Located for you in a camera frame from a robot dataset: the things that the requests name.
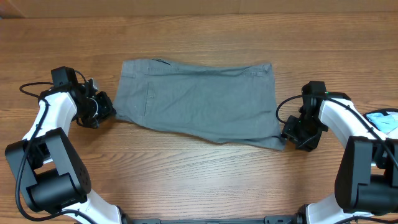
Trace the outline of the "grey shorts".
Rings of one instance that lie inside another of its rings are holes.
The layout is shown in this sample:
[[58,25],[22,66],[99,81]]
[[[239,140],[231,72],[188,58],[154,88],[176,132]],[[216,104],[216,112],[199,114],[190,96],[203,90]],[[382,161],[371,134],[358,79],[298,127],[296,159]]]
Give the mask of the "grey shorts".
[[117,119],[216,143],[281,151],[272,65],[204,67],[164,59],[126,60]]

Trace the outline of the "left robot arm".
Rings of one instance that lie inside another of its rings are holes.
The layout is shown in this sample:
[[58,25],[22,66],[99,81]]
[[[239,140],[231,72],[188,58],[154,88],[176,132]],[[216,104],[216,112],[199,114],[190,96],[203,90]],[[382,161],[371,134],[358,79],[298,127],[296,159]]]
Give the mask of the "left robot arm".
[[80,74],[70,67],[51,71],[50,89],[36,96],[40,109],[31,129],[5,150],[16,179],[17,209],[33,222],[66,215],[78,223],[131,223],[119,206],[92,189],[87,168],[68,138],[73,121],[96,129],[116,114],[107,94],[93,79],[79,82]]

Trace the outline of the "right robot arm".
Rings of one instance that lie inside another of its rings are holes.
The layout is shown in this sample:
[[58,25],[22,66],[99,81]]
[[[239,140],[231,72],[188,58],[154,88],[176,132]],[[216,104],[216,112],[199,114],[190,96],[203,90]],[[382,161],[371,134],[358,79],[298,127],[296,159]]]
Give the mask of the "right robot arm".
[[310,152],[332,130],[345,151],[334,193],[301,206],[289,222],[385,223],[383,215],[397,212],[397,138],[361,115],[348,95],[327,91],[324,82],[310,81],[298,97],[300,116],[284,121],[282,139]]

